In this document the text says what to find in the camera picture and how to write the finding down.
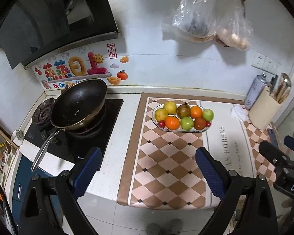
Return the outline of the dark red-orange fruit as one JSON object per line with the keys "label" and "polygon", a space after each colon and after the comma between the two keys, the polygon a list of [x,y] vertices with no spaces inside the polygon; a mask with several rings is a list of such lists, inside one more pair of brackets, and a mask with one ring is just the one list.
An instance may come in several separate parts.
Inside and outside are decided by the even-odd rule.
{"label": "dark red-orange fruit", "polygon": [[203,117],[196,118],[194,120],[194,129],[203,130],[206,126],[206,120]]}

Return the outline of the green apple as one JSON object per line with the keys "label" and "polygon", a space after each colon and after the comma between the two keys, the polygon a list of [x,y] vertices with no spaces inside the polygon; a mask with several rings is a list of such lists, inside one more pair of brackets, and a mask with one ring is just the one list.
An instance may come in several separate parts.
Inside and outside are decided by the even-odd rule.
{"label": "green apple", "polygon": [[194,126],[194,121],[192,120],[191,117],[183,117],[181,119],[181,128],[183,130],[190,130]]}
{"label": "green apple", "polygon": [[212,121],[214,118],[214,113],[211,109],[204,109],[203,113],[202,113],[202,117],[206,120],[206,121]]}

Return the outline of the orange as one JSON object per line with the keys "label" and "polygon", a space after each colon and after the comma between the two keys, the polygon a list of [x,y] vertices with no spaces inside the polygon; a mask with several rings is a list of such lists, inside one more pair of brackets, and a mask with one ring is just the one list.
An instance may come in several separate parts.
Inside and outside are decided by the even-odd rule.
{"label": "orange", "polygon": [[180,127],[180,120],[175,116],[168,116],[165,119],[165,126],[169,130],[177,130]]}
{"label": "orange", "polygon": [[203,110],[199,106],[192,106],[190,109],[190,117],[193,119],[201,118]]}

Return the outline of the brown pear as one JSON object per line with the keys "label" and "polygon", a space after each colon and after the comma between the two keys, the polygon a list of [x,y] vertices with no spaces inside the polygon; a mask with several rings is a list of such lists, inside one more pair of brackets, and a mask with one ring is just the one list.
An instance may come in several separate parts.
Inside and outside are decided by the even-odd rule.
{"label": "brown pear", "polygon": [[177,116],[179,118],[189,117],[191,115],[191,108],[187,104],[183,104],[177,107]]}

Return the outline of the yellow lemon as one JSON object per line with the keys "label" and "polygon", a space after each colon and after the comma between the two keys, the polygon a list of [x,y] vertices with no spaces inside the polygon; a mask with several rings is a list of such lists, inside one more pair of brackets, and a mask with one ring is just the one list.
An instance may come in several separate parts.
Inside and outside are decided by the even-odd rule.
{"label": "yellow lemon", "polygon": [[164,121],[168,117],[168,111],[165,108],[159,108],[154,113],[156,121]]}
{"label": "yellow lemon", "polygon": [[168,112],[169,115],[175,115],[177,112],[177,105],[174,101],[167,101],[163,108]]}

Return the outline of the checkered printed table mat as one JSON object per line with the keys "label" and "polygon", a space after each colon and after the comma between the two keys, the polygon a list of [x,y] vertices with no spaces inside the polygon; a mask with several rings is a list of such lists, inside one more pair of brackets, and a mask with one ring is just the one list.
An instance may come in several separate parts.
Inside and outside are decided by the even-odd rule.
{"label": "checkered printed table mat", "polygon": [[[160,128],[154,112],[167,101],[211,109],[214,119],[205,132],[171,132]],[[272,185],[274,166],[258,151],[269,139],[250,121],[231,115],[238,100],[173,94],[143,93],[136,112],[117,195],[120,205],[154,210],[214,207],[213,196],[195,161],[205,147],[223,166],[241,176],[263,174]]]}

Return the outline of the oval floral ceramic plate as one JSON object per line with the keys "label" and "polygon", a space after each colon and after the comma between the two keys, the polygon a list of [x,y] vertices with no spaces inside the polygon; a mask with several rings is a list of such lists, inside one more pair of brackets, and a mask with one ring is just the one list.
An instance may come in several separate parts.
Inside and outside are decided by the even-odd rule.
{"label": "oval floral ceramic plate", "polygon": [[[177,117],[177,118],[180,120],[180,127],[179,127],[179,129],[177,129],[177,130],[169,130],[167,127],[165,127],[165,128],[160,128],[160,127],[158,126],[158,121],[156,121],[155,118],[154,118],[154,113],[155,113],[155,111],[156,111],[157,109],[159,109],[159,108],[163,108],[163,105],[164,105],[164,104],[162,104],[162,105],[158,105],[157,107],[155,107],[155,108],[153,109],[153,111],[152,111],[152,113],[151,113],[151,119],[152,119],[153,123],[155,124],[155,126],[156,126],[157,128],[159,128],[159,129],[161,129],[161,130],[163,130],[163,131],[165,131],[165,132],[176,132],[176,133],[187,133],[187,132],[191,132],[191,133],[201,133],[201,132],[205,132],[207,129],[210,128],[210,127],[205,127],[203,130],[196,130],[196,129],[194,129],[194,127],[193,127],[193,128],[190,129],[190,130],[183,130],[183,129],[181,128],[181,118],[179,118],[179,117],[177,116],[177,112],[176,112],[175,115],[169,115],[169,114],[168,114],[168,116],[175,116],[175,117]],[[199,106],[199,107],[201,107],[200,105],[190,105],[190,104],[187,104],[187,105],[189,105],[190,108],[191,108],[192,106]]]}

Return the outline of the black gas stove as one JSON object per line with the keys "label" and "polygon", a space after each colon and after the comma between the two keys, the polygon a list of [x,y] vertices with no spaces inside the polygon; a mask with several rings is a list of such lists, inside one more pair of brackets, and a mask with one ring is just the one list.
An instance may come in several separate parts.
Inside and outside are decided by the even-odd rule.
{"label": "black gas stove", "polygon": [[[52,138],[47,152],[71,163],[77,163],[84,159],[90,150],[97,147],[101,150],[103,159],[123,102],[123,99],[106,99],[92,123],[75,131],[60,130]],[[49,120],[41,125],[31,124],[25,134],[25,140],[40,148],[56,130]]]}

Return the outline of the white crumpled tissue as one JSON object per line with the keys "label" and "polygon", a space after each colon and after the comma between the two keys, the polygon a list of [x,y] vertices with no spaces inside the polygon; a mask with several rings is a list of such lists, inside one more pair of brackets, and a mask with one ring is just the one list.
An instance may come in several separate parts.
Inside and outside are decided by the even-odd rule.
{"label": "white crumpled tissue", "polygon": [[249,111],[241,105],[233,105],[233,108],[231,109],[231,115],[242,122],[248,121],[249,119]]}

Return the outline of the black wok pan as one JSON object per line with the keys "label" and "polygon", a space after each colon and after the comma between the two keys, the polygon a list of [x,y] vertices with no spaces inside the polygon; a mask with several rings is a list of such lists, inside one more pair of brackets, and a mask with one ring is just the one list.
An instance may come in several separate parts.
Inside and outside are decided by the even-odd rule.
{"label": "black wok pan", "polygon": [[60,130],[75,131],[92,123],[103,108],[107,85],[101,79],[88,79],[65,90],[50,112],[50,123],[57,129],[40,147],[31,167],[34,172],[43,160],[48,146]]}

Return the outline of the cream utensil holder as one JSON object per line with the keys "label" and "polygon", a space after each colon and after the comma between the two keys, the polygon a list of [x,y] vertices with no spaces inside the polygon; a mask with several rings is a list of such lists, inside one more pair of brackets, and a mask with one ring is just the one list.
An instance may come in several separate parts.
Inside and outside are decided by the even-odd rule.
{"label": "cream utensil holder", "polygon": [[278,113],[280,108],[281,104],[270,96],[269,87],[265,87],[252,108],[249,110],[250,122],[257,129],[264,130],[269,123],[272,122],[272,119]]}

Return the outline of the white cup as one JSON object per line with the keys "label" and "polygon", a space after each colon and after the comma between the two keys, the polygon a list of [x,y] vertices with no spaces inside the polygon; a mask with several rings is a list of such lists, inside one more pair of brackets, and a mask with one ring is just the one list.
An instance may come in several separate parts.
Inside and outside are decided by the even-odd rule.
{"label": "white cup", "polygon": [[21,130],[14,130],[11,134],[11,141],[20,147],[24,141],[24,134]]}

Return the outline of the bundle of wooden chopsticks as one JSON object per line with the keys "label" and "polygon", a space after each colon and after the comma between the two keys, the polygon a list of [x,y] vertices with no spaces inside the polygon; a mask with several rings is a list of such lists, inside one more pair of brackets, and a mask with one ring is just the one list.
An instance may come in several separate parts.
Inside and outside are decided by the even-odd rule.
{"label": "bundle of wooden chopsticks", "polygon": [[286,73],[282,73],[280,76],[275,75],[271,80],[269,96],[275,99],[277,103],[282,104],[288,97],[291,87],[292,82]]}

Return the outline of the metal ladle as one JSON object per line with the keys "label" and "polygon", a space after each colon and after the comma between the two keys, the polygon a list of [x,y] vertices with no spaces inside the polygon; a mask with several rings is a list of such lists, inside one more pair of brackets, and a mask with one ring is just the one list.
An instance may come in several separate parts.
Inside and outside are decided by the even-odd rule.
{"label": "metal ladle", "polygon": [[290,77],[286,73],[282,73],[279,94],[282,96],[291,87],[292,82],[290,80]]}

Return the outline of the silver gas canister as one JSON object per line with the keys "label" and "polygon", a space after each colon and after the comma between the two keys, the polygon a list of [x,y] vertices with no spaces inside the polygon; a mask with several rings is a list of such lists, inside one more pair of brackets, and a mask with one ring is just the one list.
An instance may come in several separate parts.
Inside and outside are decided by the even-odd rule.
{"label": "silver gas canister", "polygon": [[262,73],[254,78],[248,94],[244,100],[244,107],[247,110],[250,110],[257,100],[259,94],[263,90],[263,88],[267,85],[267,75]]}

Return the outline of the plastic bag with eggs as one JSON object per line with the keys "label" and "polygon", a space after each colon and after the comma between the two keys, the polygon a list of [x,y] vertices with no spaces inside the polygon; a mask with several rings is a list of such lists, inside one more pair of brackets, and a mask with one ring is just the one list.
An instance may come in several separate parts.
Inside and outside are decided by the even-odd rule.
{"label": "plastic bag with eggs", "polygon": [[216,38],[226,47],[249,50],[253,28],[245,17],[244,3],[227,5],[218,16]]}

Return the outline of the plastic bag with dark contents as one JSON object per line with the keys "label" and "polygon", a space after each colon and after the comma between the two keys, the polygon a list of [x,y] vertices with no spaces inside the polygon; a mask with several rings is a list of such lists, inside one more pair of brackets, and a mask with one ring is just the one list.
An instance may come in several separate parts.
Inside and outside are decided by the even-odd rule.
{"label": "plastic bag with dark contents", "polygon": [[216,35],[215,6],[216,0],[180,0],[161,30],[191,42],[211,41]]}

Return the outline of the black range hood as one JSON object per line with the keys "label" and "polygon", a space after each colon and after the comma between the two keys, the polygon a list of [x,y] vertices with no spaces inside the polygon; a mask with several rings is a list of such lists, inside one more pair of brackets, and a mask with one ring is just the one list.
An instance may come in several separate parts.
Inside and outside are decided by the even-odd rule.
{"label": "black range hood", "polygon": [[0,48],[12,69],[64,47],[118,37],[108,0],[0,0]]}

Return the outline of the white wall socket strip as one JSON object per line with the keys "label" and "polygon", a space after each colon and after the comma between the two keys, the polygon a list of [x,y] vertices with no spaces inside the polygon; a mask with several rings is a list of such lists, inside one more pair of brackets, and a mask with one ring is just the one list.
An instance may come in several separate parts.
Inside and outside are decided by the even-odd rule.
{"label": "white wall socket strip", "polygon": [[259,52],[255,52],[251,66],[271,74],[279,74],[280,69],[280,63]]}

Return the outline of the colourful wall sticker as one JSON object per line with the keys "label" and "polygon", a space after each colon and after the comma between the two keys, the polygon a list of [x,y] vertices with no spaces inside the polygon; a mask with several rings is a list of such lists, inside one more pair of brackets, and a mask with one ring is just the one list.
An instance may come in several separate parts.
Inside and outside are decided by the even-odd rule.
{"label": "colourful wall sticker", "polygon": [[120,85],[128,79],[124,65],[128,56],[118,56],[116,45],[107,50],[92,51],[88,45],[62,52],[32,67],[38,82],[46,91],[64,89],[88,80],[101,79],[107,85]]}

